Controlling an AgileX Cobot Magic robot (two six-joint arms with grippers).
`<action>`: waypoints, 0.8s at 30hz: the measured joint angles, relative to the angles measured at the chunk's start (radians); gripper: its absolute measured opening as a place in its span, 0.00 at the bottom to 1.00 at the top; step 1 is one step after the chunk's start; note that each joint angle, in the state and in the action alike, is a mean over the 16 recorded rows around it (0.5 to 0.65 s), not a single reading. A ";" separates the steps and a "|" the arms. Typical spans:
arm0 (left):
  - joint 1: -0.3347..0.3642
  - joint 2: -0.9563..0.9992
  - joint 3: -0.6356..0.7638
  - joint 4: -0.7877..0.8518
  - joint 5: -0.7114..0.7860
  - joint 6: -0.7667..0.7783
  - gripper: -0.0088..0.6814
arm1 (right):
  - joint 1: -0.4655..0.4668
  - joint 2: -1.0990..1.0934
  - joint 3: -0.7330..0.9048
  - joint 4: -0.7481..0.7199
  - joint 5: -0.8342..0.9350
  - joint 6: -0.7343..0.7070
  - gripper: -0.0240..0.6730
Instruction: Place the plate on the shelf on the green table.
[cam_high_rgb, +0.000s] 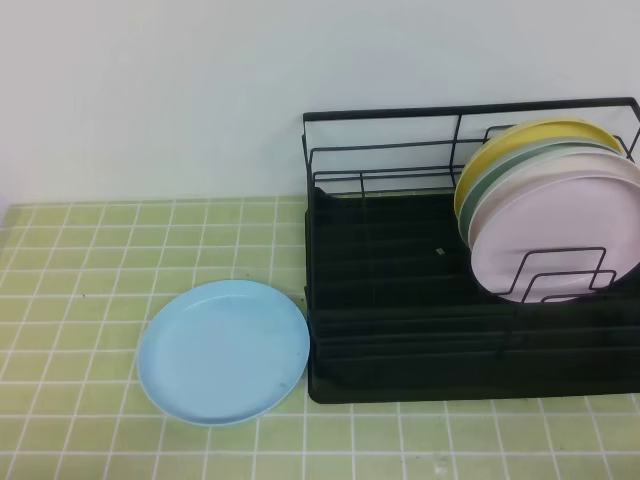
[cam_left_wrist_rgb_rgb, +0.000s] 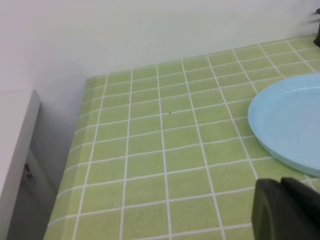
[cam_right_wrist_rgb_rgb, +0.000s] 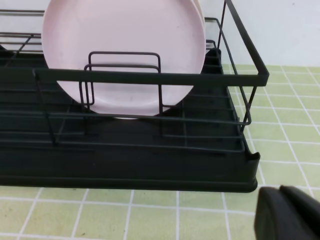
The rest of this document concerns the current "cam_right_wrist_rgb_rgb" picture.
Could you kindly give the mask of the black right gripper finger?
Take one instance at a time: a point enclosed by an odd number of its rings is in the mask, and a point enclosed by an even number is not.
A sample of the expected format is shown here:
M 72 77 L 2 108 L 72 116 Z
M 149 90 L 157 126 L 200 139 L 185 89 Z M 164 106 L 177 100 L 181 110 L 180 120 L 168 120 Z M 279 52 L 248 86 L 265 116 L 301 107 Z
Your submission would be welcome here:
M 320 202 L 293 186 L 262 187 L 254 233 L 257 240 L 318 240 Z

